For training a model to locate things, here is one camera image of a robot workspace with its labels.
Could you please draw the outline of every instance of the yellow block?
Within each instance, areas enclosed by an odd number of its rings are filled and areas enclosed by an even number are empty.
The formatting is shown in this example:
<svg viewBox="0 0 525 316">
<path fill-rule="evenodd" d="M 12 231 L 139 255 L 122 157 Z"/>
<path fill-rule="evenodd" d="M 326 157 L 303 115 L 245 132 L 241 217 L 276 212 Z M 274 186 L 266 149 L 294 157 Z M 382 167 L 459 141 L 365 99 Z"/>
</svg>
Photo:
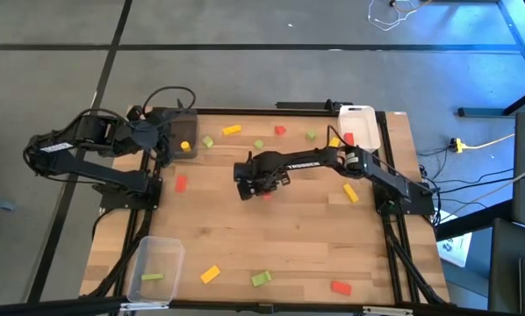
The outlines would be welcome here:
<svg viewBox="0 0 525 316">
<path fill-rule="evenodd" d="M 344 184 L 342 186 L 342 188 L 347 193 L 347 195 L 349 196 L 350 201 L 352 203 L 358 202 L 358 196 L 357 196 L 356 192 L 354 192 L 354 190 L 352 190 L 352 187 L 350 186 L 350 184 L 346 183 L 346 184 Z"/>
<path fill-rule="evenodd" d="M 208 284 L 210 281 L 212 281 L 215 277 L 217 277 L 219 274 L 219 269 L 216 266 L 213 266 L 209 268 L 202 276 L 200 276 L 200 279 L 202 279 L 202 282 L 204 284 Z"/>
<path fill-rule="evenodd" d="M 333 138 L 329 141 L 329 146 L 330 146 L 330 147 L 339 147 L 339 145 L 341 145 L 341 140 L 339 140 L 338 137 L 333 137 Z"/>
<path fill-rule="evenodd" d="M 240 125 L 229 126 L 229 127 L 224 128 L 223 131 L 224 131 L 224 135 L 230 135 L 230 134 L 233 134 L 233 133 L 238 133 L 238 132 L 241 131 L 241 126 Z"/>
<path fill-rule="evenodd" d="M 181 143 L 181 149 L 182 149 L 185 153 L 188 153 L 188 152 L 190 152 L 190 150 L 191 150 L 191 144 L 189 144 L 188 141 L 183 141 L 183 142 Z"/>
</svg>

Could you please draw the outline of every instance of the small cube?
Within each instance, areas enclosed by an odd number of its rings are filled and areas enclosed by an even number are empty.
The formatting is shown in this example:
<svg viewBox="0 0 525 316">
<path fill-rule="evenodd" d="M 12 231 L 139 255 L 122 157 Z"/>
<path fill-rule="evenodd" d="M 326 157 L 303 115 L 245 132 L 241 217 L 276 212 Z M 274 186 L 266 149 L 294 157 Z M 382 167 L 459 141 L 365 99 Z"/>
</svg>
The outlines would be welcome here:
<svg viewBox="0 0 525 316">
<path fill-rule="evenodd" d="M 200 276 L 200 279 L 204 284 L 210 283 L 215 277 L 217 277 L 219 274 L 219 269 L 217 266 L 213 266 L 209 268 L 202 276 Z"/>
<path fill-rule="evenodd" d="M 208 148 L 210 148 L 210 147 L 213 146 L 213 139 L 212 139 L 212 137 L 210 137 L 210 136 L 206 136 L 206 137 L 204 137 L 204 139 L 202 140 L 202 142 L 203 142 L 204 145 L 206 145 Z"/>
<path fill-rule="evenodd" d="M 233 133 L 238 133 L 240 131 L 241 131 L 241 126 L 240 125 L 229 126 L 229 127 L 226 127 L 226 128 L 223 129 L 224 135 L 231 135 Z"/>
<path fill-rule="evenodd" d="M 270 272 L 268 271 L 264 271 L 263 273 L 251 277 L 251 282 L 253 282 L 253 286 L 255 287 L 266 284 L 269 281 L 272 281 L 272 277 L 270 276 Z"/>
<path fill-rule="evenodd" d="M 306 138 L 309 140 L 315 140 L 315 136 L 317 136 L 315 131 L 309 131 L 306 133 Z"/>
<path fill-rule="evenodd" d="M 185 152 L 185 153 L 188 153 L 191 151 L 191 144 L 189 144 L 188 141 L 183 141 L 181 143 L 181 149 Z"/>
<path fill-rule="evenodd" d="M 257 140 L 255 142 L 255 147 L 261 149 L 261 148 L 263 148 L 263 146 L 264 146 L 264 142 L 262 140 Z"/>
<path fill-rule="evenodd" d="M 141 275 L 141 281 L 153 281 L 153 280 L 161 280 L 161 279 L 163 279 L 163 274 L 160 274 L 160 273 Z"/>
<path fill-rule="evenodd" d="M 336 136 L 329 141 L 330 147 L 339 147 L 339 145 L 341 145 L 341 140 L 339 140 L 339 138 Z"/>
<path fill-rule="evenodd" d="M 354 146 L 354 135 L 352 133 L 345 133 L 343 138 L 350 146 Z"/>
<path fill-rule="evenodd" d="M 344 184 L 342 186 L 342 188 L 344 189 L 344 191 L 349 196 L 350 202 L 352 202 L 352 203 L 358 202 L 358 196 L 357 196 L 356 192 L 354 192 L 354 190 L 352 190 L 352 187 L 350 186 L 350 184 L 346 183 L 346 184 Z"/>
<path fill-rule="evenodd" d="M 284 126 L 274 126 L 274 133 L 278 136 L 286 133 L 286 128 Z"/>
<path fill-rule="evenodd" d="M 352 286 L 338 281 L 331 281 L 331 291 L 349 296 L 352 293 Z"/>
<path fill-rule="evenodd" d="M 176 176 L 175 192 L 183 193 L 186 191 L 186 176 Z"/>
</svg>

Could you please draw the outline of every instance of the red block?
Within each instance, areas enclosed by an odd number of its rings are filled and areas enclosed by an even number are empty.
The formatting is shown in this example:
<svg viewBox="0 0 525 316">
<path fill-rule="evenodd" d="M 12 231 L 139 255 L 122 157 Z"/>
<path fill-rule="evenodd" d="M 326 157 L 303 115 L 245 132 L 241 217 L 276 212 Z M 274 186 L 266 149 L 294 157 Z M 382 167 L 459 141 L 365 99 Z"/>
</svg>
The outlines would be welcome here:
<svg viewBox="0 0 525 316">
<path fill-rule="evenodd" d="M 176 176 L 175 192 L 183 193 L 186 191 L 186 176 Z"/>
<path fill-rule="evenodd" d="M 352 286 L 338 281 L 331 281 L 331 291 L 343 295 L 350 295 L 350 293 L 352 292 Z"/>
<path fill-rule="evenodd" d="M 343 138 L 350 146 L 354 146 L 354 135 L 352 133 L 345 133 Z"/>
<path fill-rule="evenodd" d="M 286 128 L 284 126 L 274 126 L 274 133 L 276 135 L 282 135 L 286 133 Z"/>
</svg>

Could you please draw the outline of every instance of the yellow cable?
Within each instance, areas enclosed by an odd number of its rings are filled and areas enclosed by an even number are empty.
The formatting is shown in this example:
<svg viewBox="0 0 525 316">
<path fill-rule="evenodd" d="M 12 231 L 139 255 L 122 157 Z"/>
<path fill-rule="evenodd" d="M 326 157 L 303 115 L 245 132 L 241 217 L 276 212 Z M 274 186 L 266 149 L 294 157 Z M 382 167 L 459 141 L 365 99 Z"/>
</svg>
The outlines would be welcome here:
<svg viewBox="0 0 525 316">
<path fill-rule="evenodd" d="M 421 5 L 419 5 L 419 6 L 416 7 L 416 8 L 412 8 L 412 9 L 401 9 L 400 7 L 397 6 L 397 1 L 395 1 L 395 2 L 393 3 L 393 8 L 395 8 L 395 9 L 397 9 L 397 10 L 403 12 L 403 13 L 415 12 L 415 11 L 419 10 L 420 8 L 422 8 L 423 6 L 430 4 L 431 2 L 432 2 L 432 0 L 428 0 L 427 2 L 425 2 L 425 3 L 421 4 Z"/>
<path fill-rule="evenodd" d="M 499 141 L 503 141 L 507 138 L 510 138 L 510 137 L 513 137 L 514 136 L 514 133 L 511 133 L 510 135 L 507 135 L 503 138 L 500 138 L 500 139 L 497 139 L 497 140 L 493 140 L 493 141 L 490 141 L 486 144 L 483 144 L 483 145 L 479 145 L 479 146 L 467 146 L 465 145 L 464 143 L 462 143 L 462 149 L 480 149 L 480 148 L 483 148 L 483 147 L 487 147 L 487 146 L 491 146 L 492 144 L 496 144 L 498 143 Z"/>
</svg>

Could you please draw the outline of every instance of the wooden table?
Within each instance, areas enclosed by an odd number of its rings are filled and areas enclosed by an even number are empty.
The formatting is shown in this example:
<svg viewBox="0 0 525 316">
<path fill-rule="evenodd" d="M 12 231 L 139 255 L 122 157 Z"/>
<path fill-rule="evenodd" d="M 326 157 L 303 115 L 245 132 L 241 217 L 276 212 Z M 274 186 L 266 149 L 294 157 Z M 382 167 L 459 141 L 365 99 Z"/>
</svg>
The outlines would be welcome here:
<svg viewBox="0 0 525 316">
<path fill-rule="evenodd" d="M 409 121 L 405 113 L 386 114 L 395 167 L 420 181 Z M 376 214 L 371 182 L 349 180 L 332 169 L 289 172 L 291 184 L 271 199 L 241 201 L 233 180 L 234 162 L 248 151 L 283 153 L 323 147 L 327 124 L 336 118 L 200 115 L 199 134 L 210 135 L 212 148 L 162 171 L 162 201 L 151 226 L 152 236 L 179 239 L 185 248 L 183 272 L 175 299 L 227 302 L 393 304 L 385 237 Z M 223 136 L 225 126 L 241 124 L 240 133 Z M 285 126 L 283 136 L 273 126 Z M 318 132 L 315 142 L 306 131 Z M 256 140 L 264 148 L 256 149 Z M 138 169 L 141 155 L 117 158 L 114 168 Z M 186 175 L 186 192 L 175 193 L 175 178 Z M 359 202 L 342 190 L 350 183 Z M 115 211 L 99 223 L 81 293 L 94 290 L 122 248 L 129 211 Z M 406 216 L 414 263 L 444 299 L 449 299 L 435 236 L 427 221 Z M 221 274 L 209 284 L 200 275 L 212 265 Z M 269 270 L 273 280 L 255 288 L 251 277 Z M 409 299 L 405 269 L 399 263 L 404 298 Z M 330 290 L 332 280 L 352 285 L 352 295 Z"/>
</svg>

